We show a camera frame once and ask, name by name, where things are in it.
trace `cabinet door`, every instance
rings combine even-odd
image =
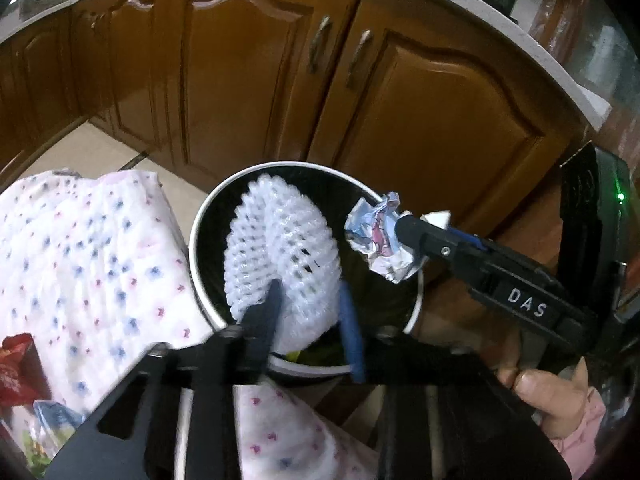
[[[101,0],[95,26],[110,71],[113,135],[171,168],[164,49],[168,0]]]
[[[113,105],[109,76],[103,0],[82,0],[72,7],[71,61],[80,111],[113,135],[109,110]]]
[[[356,0],[172,0],[176,171],[202,189],[304,157]]]
[[[12,174],[31,153],[33,142],[16,114],[16,96],[11,51],[0,46],[0,190],[9,184]]]
[[[583,130],[497,31],[440,0],[362,0],[308,160],[486,235]]]
[[[22,112],[37,145],[79,116],[69,54],[68,10],[43,18],[11,40]]]

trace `floor tile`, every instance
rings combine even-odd
[[[135,169],[155,171],[158,174],[158,178],[162,184],[162,190],[164,190],[171,209],[174,210],[178,225],[182,231],[182,236],[184,236],[184,239],[188,243],[191,226],[196,218],[196,213],[207,197],[207,194],[181,179],[179,176],[158,166],[151,160],[143,160],[135,166]]]
[[[137,154],[91,123],[83,123],[51,146],[20,178],[61,168],[77,171],[85,178],[97,178],[118,171]]]

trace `countertop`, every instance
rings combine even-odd
[[[8,8],[8,12],[0,18],[0,43],[11,38],[14,34],[24,29],[31,23],[36,22],[57,12],[60,9],[69,7],[80,0],[66,0],[62,3],[53,4],[51,7],[38,12],[31,18],[23,20],[20,18],[18,9]],[[587,97],[583,89],[572,79],[572,77],[562,68],[562,66],[540,46],[530,35],[512,22],[509,18],[484,3],[482,0],[448,0],[451,3],[465,9],[472,15],[484,21],[505,38],[516,44],[525,54],[527,54],[540,68],[545,70],[555,82],[571,98],[578,109],[583,113],[589,124],[597,131],[602,126],[606,114],[602,110],[598,111],[592,104],[592,100]]]

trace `floor grout line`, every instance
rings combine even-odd
[[[129,162],[127,162],[124,166],[122,166],[118,171],[132,170],[140,162],[148,158],[148,156],[149,154],[147,152],[140,152],[135,157],[133,157]]]

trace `countertop edge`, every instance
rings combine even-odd
[[[67,0],[61,4],[50,7],[43,12],[40,12],[36,16],[24,21],[19,26],[12,29],[4,37],[0,38],[0,43],[4,43],[6,40],[27,28],[32,23],[45,18],[59,10],[65,9],[80,2],[81,0]],[[484,3],[482,0],[447,0],[467,12],[476,16],[480,20],[484,21],[495,30],[500,32],[505,38],[519,47],[525,54],[527,54],[534,62],[536,62],[545,72],[547,72],[553,80],[564,90],[569,98],[578,107],[581,113],[584,115],[588,123],[598,131],[603,123],[604,118],[596,111],[591,105],[590,101],[582,93],[578,84],[567,73],[566,70],[549,54],[542,46],[535,41],[526,31],[522,30],[518,25],[513,23],[505,15],[501,14],[493,7]]]

